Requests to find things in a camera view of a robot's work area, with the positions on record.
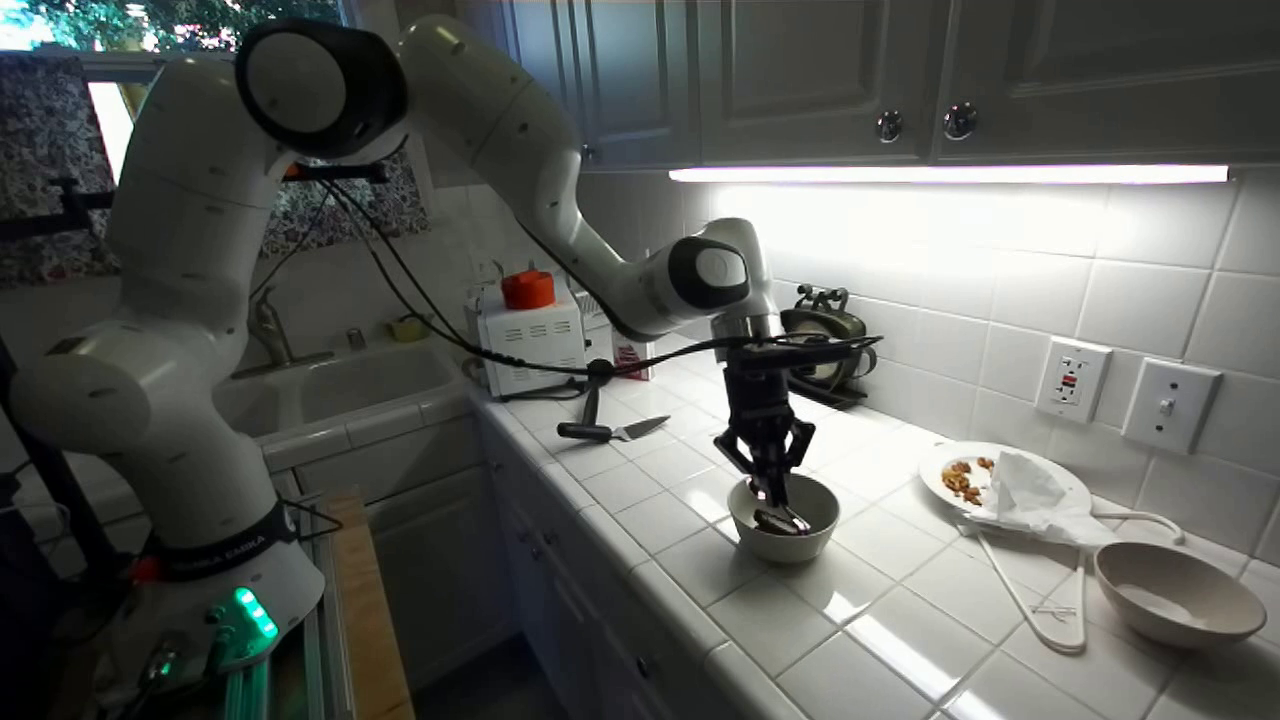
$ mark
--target window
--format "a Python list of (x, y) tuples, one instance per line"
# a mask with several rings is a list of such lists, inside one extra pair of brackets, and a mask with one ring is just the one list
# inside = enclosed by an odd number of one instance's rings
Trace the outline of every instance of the window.
[(337, 22), (337, 0), (0, 0), (0, 46), (76, 51), (237, 51), (251, 23)]

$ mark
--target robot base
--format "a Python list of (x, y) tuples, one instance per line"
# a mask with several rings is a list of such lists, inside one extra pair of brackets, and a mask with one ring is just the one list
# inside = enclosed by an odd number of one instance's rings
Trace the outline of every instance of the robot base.
[(108, 630), (96, 669), (103, 710), (168, 694), (274, 652), (324, 596), (300, 544), (274, 544), (233, 572), (144, 586)]

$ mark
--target food on plate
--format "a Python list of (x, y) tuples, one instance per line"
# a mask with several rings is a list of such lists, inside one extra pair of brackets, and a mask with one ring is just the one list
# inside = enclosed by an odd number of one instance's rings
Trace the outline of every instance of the food on plate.
[(969, 461), (954, 461), (947, 469), (943, 469), (943, 484), (947, 484), (947, 492), (954, 496), (959, 496), (965, 504), (986, 504), (986, 492), (969, 481), (969, 473), (971, 473), (971, 464)]

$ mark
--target white plate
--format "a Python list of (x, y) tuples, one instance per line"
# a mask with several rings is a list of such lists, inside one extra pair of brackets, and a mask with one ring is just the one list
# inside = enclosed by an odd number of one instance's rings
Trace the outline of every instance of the white plate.
[[(1073, 476), (1069, 469), (1037, 456), (1037, 453), (1022, 453), (1022, 450), (1010, 450), (1010, 446), (937, 446), (924, 464), (921, 464), (921, 484), (947, 510), (955, 510), (959, 518), (971, 513), (971, 510), (993, 510), (996, 502), (996, 469), (980, 469), (980, 456), (986, 461), (996, 461), (1001, 456), (1024, 456), (1028, 464), (1045, 469), (1045, 476), (1053, 476), (1060, 484), (1060, 504), (1053, 513), (1093, 513), (1093, 492), (1084, 490), (1082, 476)], [(969, 484), (980, 492), (980, 504), (969, 504), (959, 502), (947, 481), (943, 481), (943, 469), (954, 469), (955, 461), (965, 461), (971, 473), (969, 473)]]

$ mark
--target under-cabinet light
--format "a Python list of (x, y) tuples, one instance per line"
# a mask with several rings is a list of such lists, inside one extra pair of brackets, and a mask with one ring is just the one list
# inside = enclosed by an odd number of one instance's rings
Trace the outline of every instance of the under-cabinet light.
[(1228, 185), (1231, 166), (674, 170), (678, 185)]

